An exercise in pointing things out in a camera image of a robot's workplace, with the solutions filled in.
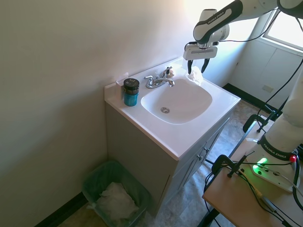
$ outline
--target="white paper waste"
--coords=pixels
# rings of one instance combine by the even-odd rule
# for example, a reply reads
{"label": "white paper waste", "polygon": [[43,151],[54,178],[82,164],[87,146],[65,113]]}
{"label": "white paper waste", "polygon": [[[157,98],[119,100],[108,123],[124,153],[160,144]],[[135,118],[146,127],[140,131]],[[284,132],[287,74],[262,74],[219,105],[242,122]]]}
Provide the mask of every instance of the white paper waste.
{"label": "white paper waste", "polygon": [[114,222],[129,219],[139,209],[120,183],[112,182],[100,196],[97,206]]}
{"label": "white paper waste", "polygon": [[194,82],[195,84],[197,84],[199,86],[202,84],[203,76],[202,76],[200,69],[197,66],[194,66],[191,69],[191,73],[186,74],[186,77],[188,80]]}

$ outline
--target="floor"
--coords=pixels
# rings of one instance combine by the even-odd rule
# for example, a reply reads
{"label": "floor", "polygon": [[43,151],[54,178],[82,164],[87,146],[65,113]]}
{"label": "floor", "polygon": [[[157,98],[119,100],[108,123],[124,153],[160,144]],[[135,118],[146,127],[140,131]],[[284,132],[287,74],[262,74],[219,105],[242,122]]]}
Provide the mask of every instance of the floor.
{"label": "floor", "polygon": [[[229,155],[243,136],[242,127],[246,120],[257,113],[258,109],[244,101],[235,108],[231,119],[213,147],[208,159],[215,161],[220,154]],[[210,173],[211,165],[206,163],[193,175],[184,188],[161,209],[156,218],[145,213],[138,227],[197,227],[207,209],[202,199],[204,179]],[[83,206],[59,227],[106,227],[102,219],[94,211]],[[234,226],[225,217],[217,217],[223,227]]]}

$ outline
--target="drain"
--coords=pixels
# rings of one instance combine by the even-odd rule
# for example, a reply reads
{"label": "drain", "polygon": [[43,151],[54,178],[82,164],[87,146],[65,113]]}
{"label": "drain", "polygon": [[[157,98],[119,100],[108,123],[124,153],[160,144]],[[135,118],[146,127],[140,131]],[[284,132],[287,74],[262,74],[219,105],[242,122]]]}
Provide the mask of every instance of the drain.
{"label": "drain", "polygon": [[161,112],[162,112],[162,113],[165,113],[165,114],[169,114],[170,110],[169,110],[169,108],[162,107],[162,108],[161,108]]}

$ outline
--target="white countertop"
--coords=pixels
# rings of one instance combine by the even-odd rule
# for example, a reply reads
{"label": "white countertop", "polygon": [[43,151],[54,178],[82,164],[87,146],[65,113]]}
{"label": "white countertop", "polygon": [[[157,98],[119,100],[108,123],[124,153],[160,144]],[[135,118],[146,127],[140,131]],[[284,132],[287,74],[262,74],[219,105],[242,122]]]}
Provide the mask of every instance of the white countertop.
{"label": "white countertop", "polygon": [[[132,78],[140,81],[136,106],[126,106],[123,100],[117,99],[115,84],[105,87],[105,101],[159,145],[172,158],[179,160],[218,121],[235,107],[240,101],[240,98],[204,79],[201,87],[206,90],[213,99],[208,109],[197,118],[183,124],[172,124],[163,121],[147,111],[141,104],[141,99],[151,91],[145,87],[146,81],[144,81],[143,77],[154,75],[155,73],[159,74],[159,72],[163,71],[167,66],[173,66],[174,64],[181,65],[182,58],[132,76]],[[172,79],[176,79],[177,77],[185,78],[185,69],[179,70],[178,72],[180,73]]]}

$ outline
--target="window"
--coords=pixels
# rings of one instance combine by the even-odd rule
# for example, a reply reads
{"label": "window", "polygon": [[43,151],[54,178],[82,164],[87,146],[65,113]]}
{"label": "window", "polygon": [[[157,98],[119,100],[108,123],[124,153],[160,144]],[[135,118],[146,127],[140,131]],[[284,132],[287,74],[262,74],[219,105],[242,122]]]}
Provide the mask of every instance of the window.
{"label": "window", "polygon": [[[277,13],[278,10],[272,14],[271,20],[275,18]],[[283,12],[279,14],[264,37],[303,51],[303,32],[298,21]]]}

